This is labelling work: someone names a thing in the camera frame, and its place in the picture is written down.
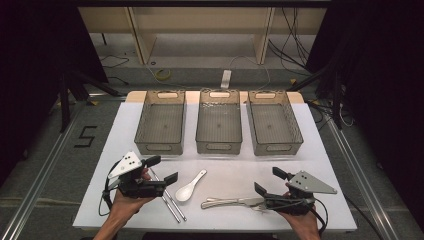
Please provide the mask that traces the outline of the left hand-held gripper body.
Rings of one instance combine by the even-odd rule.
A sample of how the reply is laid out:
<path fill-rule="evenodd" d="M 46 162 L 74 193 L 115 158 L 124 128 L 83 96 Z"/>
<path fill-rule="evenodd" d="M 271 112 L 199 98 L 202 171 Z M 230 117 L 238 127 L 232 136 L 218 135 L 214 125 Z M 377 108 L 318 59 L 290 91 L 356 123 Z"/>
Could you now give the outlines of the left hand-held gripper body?
<path fill-rule="evenodd" d="M 144 180 L 141 175 L 146 167 L 135 152 L 127 152 L 110 169 L 103 190 L 103 198 L 109 199 L 110 192 L 117 188 L 125 197 L 161 197 L 166 189 L 164 181 Z"/>

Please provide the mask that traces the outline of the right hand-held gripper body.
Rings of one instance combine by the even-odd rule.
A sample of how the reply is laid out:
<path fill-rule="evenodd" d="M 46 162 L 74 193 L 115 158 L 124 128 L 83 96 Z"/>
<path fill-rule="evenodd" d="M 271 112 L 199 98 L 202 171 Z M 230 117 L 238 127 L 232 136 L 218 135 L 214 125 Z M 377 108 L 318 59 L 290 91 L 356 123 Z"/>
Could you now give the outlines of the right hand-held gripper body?
<path fill-rule="evenodd" d="M 306 171 L 288 173 L 287 187 L 289 195 L 268 193 L 264 197 L 267 209 L 291 215 L 306 215 L 315 203 L 315 193 L 336 194 L 337 190 Z"/>

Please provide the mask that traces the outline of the metal table knife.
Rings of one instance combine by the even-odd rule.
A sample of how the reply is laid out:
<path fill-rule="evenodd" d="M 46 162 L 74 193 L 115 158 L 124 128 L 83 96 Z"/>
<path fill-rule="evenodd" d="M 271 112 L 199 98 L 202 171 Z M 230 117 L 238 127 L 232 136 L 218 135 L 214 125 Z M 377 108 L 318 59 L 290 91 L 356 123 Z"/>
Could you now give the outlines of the metal table knife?
<path fill-rule="evenodd" d="M 235 198 L 235 199 L 214 199 L 214 200 L 207 200 L 206 202 L 220 202 L 220 203 L 241 203 L 246 205 L 258 205 L 264 203 L 264 198 L 257 197 L 257 198 Z"/>

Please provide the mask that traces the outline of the white ceramic spoon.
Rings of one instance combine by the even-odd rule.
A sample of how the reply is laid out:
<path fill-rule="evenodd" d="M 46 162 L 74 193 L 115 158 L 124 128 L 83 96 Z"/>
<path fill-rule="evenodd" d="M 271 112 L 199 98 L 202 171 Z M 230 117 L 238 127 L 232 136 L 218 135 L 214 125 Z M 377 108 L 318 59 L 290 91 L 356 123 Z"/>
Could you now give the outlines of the white ceramic spoon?
<path fill-rule="evenodd" d="M 197 183 L 206 173 L 206 169 L 201 170 L 191 182 L 178 189 L 175 193 L 176 199 L 179 202 L 188 201 L 191 198 Z"/>

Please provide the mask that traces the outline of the metal chopstick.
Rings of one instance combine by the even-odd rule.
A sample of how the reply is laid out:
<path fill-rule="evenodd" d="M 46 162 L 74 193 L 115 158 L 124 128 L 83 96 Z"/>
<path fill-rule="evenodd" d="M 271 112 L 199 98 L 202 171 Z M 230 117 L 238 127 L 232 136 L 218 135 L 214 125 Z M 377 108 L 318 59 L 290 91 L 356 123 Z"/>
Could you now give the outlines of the metal chopstick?
<path fill-rule="evenodd" d="M 176 201 L 173 199 L 173 197 L 170 195 L 170 193 L 168 192 L 167 189 L 164 190 L 164 196 L 168 199 L 168 202 L 170 203 L 170 205 L 174 209 L 174 211 L 177 213 L 180 220 L 186 221 L 187 217 L 181 211 L 180 207 L 177 205 Z"/>
<path fill-rule="evenodd" d="M 156 181 L 159 181 L 159 177 L 156 175 L 156 173 L 154 172 L 153 169 L 150 169 L 151 173 L 153 174 L 153 177 Z M 174 219 L 177 221 L 177 223 L 181 223 L 180 218 L 178 217 L 177 213 L 174 211 L 174 209 L 171 207 L 170 203 L 168 202 L 168 199 L 163 195 L 162 200 L 164 202 L 164 204 L 166 205 L 166 207 L 168 208 L 168 210 L 170 211 L 170 213 L 172 214 L 172 216 L 174 217 Z"/>

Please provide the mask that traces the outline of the grey plastic mesh basket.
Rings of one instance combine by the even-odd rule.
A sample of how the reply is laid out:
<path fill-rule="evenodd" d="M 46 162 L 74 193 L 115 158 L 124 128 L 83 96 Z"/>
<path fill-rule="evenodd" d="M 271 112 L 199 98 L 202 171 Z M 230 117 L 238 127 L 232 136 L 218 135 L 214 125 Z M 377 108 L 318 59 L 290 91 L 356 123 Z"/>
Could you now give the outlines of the grey plastic mesh basket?
<path fill-rule="evenodd" d="M 184 145 L 184 90 L 148 91 L 134 143 L 143 155 L 181 155 Z"/>
<path fill-rule="evenodd" d="M 240 153 L 243 136 L 238 90 L 200 91 L 195 140 L 199 154 Z"/>
<path fill-rule="evenodd" d="M 249 91 L 246 108 L 256 156 L 297 154 L 304 139 L 284 90 Z"/>

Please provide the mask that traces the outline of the person's left hand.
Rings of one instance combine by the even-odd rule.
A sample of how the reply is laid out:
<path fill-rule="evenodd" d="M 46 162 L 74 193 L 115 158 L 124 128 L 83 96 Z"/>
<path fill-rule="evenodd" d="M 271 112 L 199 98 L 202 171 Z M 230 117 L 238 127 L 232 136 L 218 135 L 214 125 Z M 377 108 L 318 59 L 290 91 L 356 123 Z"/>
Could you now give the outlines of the person's left hand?
<path fill-rule="evenodd" d="M 134 214 L 136 214 L 145 204 L 151 202 L 152 200 L 152 197 L 125 197 L 119 190 L 117 190 L 109 216 L 118 220 L 128 220 Z"/>

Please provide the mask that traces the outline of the person's right hand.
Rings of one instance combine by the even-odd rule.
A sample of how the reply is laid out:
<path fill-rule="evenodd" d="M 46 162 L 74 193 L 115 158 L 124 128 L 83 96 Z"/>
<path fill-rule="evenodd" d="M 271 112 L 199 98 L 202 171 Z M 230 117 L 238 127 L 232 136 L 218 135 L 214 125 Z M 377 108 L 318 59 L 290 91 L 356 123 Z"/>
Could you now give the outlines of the person's right hand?
<path fill-rule="evenodd" d="M 299 216 L 280 212 L 280 215 L 288 221 L 296 233 L 314 232 L 319 234 L 317 218 L 312 212 Z"/>

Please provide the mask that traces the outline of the white table cover board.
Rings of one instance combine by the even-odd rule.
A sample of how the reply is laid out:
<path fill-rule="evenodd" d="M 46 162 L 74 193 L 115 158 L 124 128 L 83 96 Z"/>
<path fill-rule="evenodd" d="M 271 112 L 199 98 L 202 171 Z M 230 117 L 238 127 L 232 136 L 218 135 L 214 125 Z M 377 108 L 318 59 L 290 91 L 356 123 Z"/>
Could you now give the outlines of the white table cover board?
<path fill-rule="evenodd" d="M 290 228 L 287 221 L 273 211 L 255 211 L 245 206 L 212 207 L 203 210 L 201 203 L 207 198 L 255 197 L 254 183 L 268 192 L 282 194 L 287 191 L 285 181 L 272 174 L 273 167 L 286 172 L 304 170 L 337 190 L 336 194 L 318 194 L 317 212 L 329 219 L 329 232 L 347 232 L 357 229 L 351 211 L 330 164 L 329 158 L 315 126 L 311 112 L 305 104 L 292 106 L 304 143 L 294 156 L 257 157 L 253 153 L 246 108 L 241 108 L 243 142 L 238 155 L 200 155 L 195 142 L 198 106 L 186 105 L 186 126 L 183 154 L 164 156 L 154 167 L 159 178 L 174 172 L 178 181 L 167 190 L 174 194 L 192 181 L 203 169 L 206 175 L 198 182 L 192 197 L 179 204 L 187 217 L 177 223 L 163 200 L 157 198 L 144 205 L 128 221 L 127 229 L 143 232 L 280 232 Z"/>

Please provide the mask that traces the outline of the black metal stand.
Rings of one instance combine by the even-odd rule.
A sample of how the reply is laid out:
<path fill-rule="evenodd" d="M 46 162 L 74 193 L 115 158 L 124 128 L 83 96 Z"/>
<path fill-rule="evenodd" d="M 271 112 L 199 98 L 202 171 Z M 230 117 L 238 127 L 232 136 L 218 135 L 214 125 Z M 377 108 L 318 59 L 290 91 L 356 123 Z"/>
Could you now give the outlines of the black metal stand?
<path fill-rule="evenodd" d="M 100 81 L 97 81 L 89 75 L 86 75 L 80 71 L 69 71 L 64 73 L 59 78 L 59 96 L 62 113 L 60 130 L 61 133 L 63 133 L 70 124 L 71 113 L 69 108 L 69 94 L 72 94 L 77 101 L 87 101 L 89 98 L 89 93 L 84 87 L 85 84 L 92 85 L 95 88 L 100 89 L 103 92 L 114 97 L 122 96 L 122 93 L 118 92 L 117 90 L 106 86 Z"/>
<path fill-rule="evenodd" d="M 331 106 L 331 118 L 333 119 L 336 126 L 341 129 L 341 83 L 340 83 L 340 74 L 335 66 L 328 64 L 323 67 L 321 70 L 307 77 L 300 83 L 291 86 L 287 89 L 288 92 L 296 92 L 313 82 L 318 81 L 318 86 L 315 90 L 315 94 L 318 98 L 327 98 L 332 99 Z"/>

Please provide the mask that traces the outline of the black curtain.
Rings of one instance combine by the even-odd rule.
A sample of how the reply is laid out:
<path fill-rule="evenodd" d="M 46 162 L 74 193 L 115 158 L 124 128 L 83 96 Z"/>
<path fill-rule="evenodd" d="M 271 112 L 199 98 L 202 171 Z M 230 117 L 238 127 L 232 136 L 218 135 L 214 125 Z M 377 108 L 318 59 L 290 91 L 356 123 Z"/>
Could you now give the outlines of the black curtain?
<path fill-rule="evenodd" d="M 0 187 L 73 71 L 107 80 L 76 6 L 0 0 Z"/>
<path fill-rule="evenodd" d="M 344 100 L 424 232 L 424 0 L 330 0 L 307 67 Z"/>

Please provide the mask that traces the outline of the beige wooden shelf unit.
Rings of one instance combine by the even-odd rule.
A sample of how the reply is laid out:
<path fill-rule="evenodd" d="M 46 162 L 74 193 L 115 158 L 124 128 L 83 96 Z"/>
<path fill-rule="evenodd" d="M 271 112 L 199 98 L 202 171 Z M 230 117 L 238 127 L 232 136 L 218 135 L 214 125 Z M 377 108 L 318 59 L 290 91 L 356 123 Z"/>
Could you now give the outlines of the beige wooden shelf unit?
<path fill-rule="evenodd" d="M 288 19 L 301 35 L 318 33 L 326 10 L 300 7 L 81 7 L 90 33 L 130 33 L 142 64 L 158 34 L 251 34 L 256 62 L 262 64 L 272 34 L 287 34 Z"/>

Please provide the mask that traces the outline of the aluminium floor rail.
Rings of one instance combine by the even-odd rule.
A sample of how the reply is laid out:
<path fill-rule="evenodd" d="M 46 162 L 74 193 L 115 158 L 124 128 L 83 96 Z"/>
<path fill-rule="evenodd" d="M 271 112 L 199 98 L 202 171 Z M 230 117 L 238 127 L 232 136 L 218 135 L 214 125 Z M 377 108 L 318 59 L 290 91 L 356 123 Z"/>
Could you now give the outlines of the aluminium floor rail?
<path fill-rule="evenodd" d="M 54 145 L 50 149 L 49 155 L 43 161 L 42 167 L 33 178 L 30 188 L 21 200 L 17 200 L 16 212 L 11 217 L 5 231 L 0 235 L 1 240 L 18 240 L 29 216 L 35 208 L 37 201 L 56 165 L 60 159 L 60 155 L 69 139 L 69 136 L 74 128 L 75 122 L 81 111 L 84 109 L 85 103 L 80 102 L 75 105 L 71 113 L 70 122 L 59 133 L 55 139 Z"/>
<path fill-rule="evenodd" d="M 380 235 L 384 240 L 399 240 L 399 236 L 394 229 L 394 225 L 392 224 L 389 215 L 384 210 L 383 205 L 370 184 L 370 181 L 368 180 L 365 172 L 362 170 L 343 131 L 337 127 L 332 119 L 329 120 L 328 126 L 355 179 Z"/>

